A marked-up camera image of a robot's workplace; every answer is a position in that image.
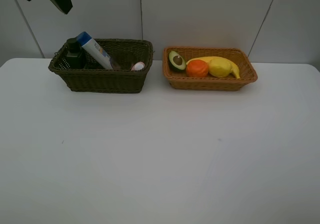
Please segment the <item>white bottle blue cap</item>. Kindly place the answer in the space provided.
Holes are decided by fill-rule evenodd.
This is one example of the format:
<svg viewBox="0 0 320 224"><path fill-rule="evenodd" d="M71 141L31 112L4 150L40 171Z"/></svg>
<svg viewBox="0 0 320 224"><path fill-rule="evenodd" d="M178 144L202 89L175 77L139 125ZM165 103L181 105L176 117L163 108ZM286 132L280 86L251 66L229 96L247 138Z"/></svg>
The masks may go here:
<svg viewBox="0 0 320 224"><path fill-rule="evenodd" d="M109 54L87 32L80 33L76 40L104 69L113 69Z"/></svg>

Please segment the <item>dark green square bottle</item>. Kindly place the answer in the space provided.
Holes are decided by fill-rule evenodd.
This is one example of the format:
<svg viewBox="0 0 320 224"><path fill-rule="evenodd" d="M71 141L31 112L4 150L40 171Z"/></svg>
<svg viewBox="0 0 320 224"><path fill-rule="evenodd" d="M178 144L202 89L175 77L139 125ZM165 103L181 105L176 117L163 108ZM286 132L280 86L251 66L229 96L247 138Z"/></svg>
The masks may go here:
<svg viewBox="0 0 320 224"><path fill-rule="evenodd" d="M76 38L70 38L66 41L67 55L66 59L72 69L83 69L85 66L85 54Z"/></svg>

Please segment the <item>pink bottle white cap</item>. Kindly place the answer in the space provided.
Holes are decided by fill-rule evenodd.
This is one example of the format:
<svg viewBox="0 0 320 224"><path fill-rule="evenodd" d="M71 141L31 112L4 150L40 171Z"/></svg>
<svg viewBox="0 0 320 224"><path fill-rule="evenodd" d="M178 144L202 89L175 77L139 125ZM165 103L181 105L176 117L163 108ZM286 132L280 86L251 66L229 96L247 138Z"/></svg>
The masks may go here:
<svg viewBox="0 0 320 224"><path fill-rule="evenodd" d="M137 62L132 66L131 71L140 71L143 70L145 67L146 66L143 62Z"/></svg>

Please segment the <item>halved avocado with pit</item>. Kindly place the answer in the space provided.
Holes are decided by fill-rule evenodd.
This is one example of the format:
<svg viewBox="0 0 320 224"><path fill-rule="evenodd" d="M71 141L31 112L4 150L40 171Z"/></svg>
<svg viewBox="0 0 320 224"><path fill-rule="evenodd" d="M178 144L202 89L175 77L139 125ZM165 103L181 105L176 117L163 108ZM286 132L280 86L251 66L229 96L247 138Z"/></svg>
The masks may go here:
<svg viewBox="0 0 320 224"><path fill-rule="evenodd" d="M178 52L170 51L168 57L169 67L172 71L182 72L186 69L186 62Z"/></svg>

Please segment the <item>orange mandarin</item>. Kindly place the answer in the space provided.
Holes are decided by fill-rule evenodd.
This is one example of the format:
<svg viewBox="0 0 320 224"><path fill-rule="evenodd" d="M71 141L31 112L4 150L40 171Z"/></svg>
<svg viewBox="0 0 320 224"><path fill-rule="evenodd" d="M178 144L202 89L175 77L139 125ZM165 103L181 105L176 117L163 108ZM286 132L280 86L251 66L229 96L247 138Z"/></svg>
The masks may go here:
<svg viewBox="0 0 320 224"><path fill-rule="evenodd" d="M204 78L208 75L208 64L203 60L192 60L186 67L188 77Z"/></svg>

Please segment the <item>yellow lemon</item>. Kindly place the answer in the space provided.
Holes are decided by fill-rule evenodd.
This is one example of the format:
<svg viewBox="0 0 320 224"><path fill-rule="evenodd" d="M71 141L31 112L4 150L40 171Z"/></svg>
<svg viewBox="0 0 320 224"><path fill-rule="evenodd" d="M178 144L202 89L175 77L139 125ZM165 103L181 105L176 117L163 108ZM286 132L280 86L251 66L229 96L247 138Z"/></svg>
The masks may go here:
<svg viewBox="0 0 320 224"><path fill-rule="evenodd" d="M217 78L227 77L233 70L233 66L231 61L222 58L222 57L214 57L208 62L208 72Z"/></svg>

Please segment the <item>yellow banana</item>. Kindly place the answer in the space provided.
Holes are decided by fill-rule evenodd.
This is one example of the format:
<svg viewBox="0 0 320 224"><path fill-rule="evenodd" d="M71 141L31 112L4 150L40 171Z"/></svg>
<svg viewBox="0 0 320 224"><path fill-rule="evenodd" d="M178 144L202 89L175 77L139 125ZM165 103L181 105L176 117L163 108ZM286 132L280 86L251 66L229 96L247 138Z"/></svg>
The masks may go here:
<svg viewBox="0 0 320 224"><path fill-rule="evenodd" d="M205 61L206 63L208 63L208 62L209 62L212 58L214 58L214 57L217 57L217 56L193 58L193 59L187 61L186 65L188 65L188 63L189 63L190 61L192 61L192 60L203 60L203 61ZM230 74L232 74L236 79L240 79L241 77L240 77L240 73L239 73L240 71L239 71L238 66L237 66L234 62L232 62L232 61L231 61L231 64L232 64L232 72L231 72Z"/></svg>

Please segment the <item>translucent purple plastic cup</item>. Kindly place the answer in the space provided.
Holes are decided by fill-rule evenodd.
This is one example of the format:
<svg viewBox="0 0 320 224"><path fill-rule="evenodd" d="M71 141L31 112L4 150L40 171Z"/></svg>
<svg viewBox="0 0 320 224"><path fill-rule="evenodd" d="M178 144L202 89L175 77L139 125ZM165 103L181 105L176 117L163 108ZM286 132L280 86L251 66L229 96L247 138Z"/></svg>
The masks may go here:
<svg viewBox="0 0 320 224"><path fill-rule="evenodd" d="M114 70L131 70L137 59L133 52L124 50L116 51L110 57L110 64Z"/></svg>

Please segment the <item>dark brown wicker basket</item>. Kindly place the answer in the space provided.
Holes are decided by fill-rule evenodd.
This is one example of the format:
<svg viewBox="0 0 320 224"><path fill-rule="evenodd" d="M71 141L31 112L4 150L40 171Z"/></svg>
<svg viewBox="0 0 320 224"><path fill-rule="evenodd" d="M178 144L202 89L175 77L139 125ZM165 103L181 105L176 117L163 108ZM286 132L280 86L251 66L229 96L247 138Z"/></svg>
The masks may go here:
<svg viewBox="0 0 320 224"><path fill-rule="evenodd" d="M51 60L48 69L59 75L74 92L96 93L139 93L145 83L153 62L153 45L146 40L96 39L111 56L116 51L131 51L136 62L143 62L145 68L140 71L106 70L89 53L84 52L83 69L72 69L66 60L67 44L64 44Z"/></svg>

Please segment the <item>orange wicker basket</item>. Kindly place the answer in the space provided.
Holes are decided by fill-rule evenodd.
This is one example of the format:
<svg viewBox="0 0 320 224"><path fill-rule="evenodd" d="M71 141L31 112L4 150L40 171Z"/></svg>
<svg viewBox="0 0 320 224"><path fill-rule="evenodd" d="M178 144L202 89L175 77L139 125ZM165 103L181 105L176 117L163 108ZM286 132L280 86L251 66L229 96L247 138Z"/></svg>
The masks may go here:
<svg viewBox="0 0 320 224"><path fill-rule="evenodd" d="M231 74L225 78L216 78L211 75L205 78L188 77L185 72L176 72L170 68L169 53L176 51L186 61L196 57L218 56L233 61L239 67L240 78ZM201 47L167 47L163 51L162 72L170 85L181 90L213 90L237 91L243 86L258 79L257 73L246 54L237 48L201 48Z"/></svg>

